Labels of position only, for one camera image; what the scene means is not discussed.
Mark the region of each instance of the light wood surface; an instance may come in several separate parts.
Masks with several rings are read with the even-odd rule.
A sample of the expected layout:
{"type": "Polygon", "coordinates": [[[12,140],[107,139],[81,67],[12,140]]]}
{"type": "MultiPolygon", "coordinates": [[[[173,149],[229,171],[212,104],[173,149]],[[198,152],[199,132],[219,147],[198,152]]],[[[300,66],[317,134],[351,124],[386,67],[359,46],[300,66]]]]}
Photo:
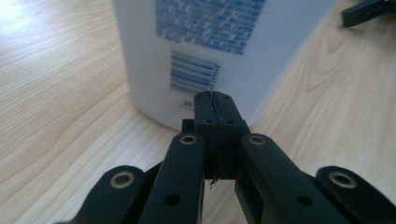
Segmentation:
{"type": "MultiPolygon", "coordinates": [[[[357,3],[320,23],[252,131],[303,171],[346,167],[396,203],[396,18],[341,27],[357,3]]],[[[0,223],[72,218],[105,171],[147,170],[175,134],[133,107],[110,1],[0,2],[0,223]]],[[[204,223],[246,223],[233,181],[204,207],[204,223]]]]}

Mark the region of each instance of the black object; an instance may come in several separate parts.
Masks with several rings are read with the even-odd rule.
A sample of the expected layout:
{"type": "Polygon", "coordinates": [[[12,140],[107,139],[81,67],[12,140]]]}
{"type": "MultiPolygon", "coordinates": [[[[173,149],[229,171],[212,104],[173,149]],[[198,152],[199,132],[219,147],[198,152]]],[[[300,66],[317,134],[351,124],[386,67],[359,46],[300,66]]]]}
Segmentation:
{"type": "Polygon", "coordinates": [[[396,207],[358,175],[335,166],[300,171],[267,136],[250,133],[220,92],[194,98],[162,163],[105,173],[66,223],[200,223],[204,179],[234,179],[248,223],[396,223],[396,207]]]}
{"type": "Polygon", "coordinates": [[[396,0],[366,0],[342,11],[344,26],[351,27],[388,12],[396,12],[396,0]]]}

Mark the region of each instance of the screw hole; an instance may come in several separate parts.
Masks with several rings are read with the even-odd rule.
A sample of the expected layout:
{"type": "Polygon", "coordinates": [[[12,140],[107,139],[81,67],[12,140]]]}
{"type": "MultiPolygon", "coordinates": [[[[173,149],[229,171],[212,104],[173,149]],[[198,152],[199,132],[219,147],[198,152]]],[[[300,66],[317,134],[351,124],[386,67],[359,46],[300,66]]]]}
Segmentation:
{"type": "Polygon", "coordinates": [[[329,178],[334,184],[342,188],[354,189],[358,186],[358,183],[352,177],[340,172],[329,173],[329,178]]]}
{"type": "Polygon", "coordinates": [[[296,200],[299,204],[302,204],[303,206],[311,206],[312,205],[312,200],[308,196],[305,196],[305,195],[297,196],[296,200]]]}
{"type": "Polygon", "coordinates": [[[192,135],[186,135],[180,138],[180,142],[185,145],[192,145],[197,142],[197,139],[192,135]]]}
{"type": "Polygon", "coordinates": [[[249,137],[248,141],[254,145],[264,145],[265,139],[261,136],[251,136],[249,137]]]}
{"type": "Polygon", "coordinates": [[[134,174],[127,171],[119,172],[110,179],[110,186],[114,189],[123,189],[134,182],[134,174]]]}
{"type": "Polygon", "coordinates": [[[176,206],[180,203],[180,196],[178,194],[169,194],[165,198],[165,203],[169,206],[176,206]]]}

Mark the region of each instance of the bottle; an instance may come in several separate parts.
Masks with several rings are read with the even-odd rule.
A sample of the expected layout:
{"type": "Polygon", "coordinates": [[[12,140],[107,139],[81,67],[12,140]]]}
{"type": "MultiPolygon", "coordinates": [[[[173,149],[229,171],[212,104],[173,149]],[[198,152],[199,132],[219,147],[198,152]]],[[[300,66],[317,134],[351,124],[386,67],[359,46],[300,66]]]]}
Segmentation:
{"type": "Polygon", "coordinates": [[[114,0],[134,105],[180,130],[193,95],[233,97],[254,124],[334,0],[114,0]]]}

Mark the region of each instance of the wood grain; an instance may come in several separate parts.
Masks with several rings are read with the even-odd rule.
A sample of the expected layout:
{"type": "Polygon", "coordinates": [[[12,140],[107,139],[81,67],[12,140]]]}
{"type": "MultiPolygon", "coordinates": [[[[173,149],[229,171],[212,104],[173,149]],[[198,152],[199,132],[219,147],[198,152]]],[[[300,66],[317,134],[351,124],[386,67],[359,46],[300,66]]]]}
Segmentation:
{"type": "MultiPolygon", "coordinates": [[[[305,172],[346,167],[396,203],[396,18],[355,28],[340,1],[301,49],[253,132],[305,172]]],[[[133,107],[111,2],[0,3],[0,223],[72,218],[119,165],[147,170],[176,131],[133,107]]],[[[232,181],[205,189],[204,223],[246,223],[232,181]]]]}

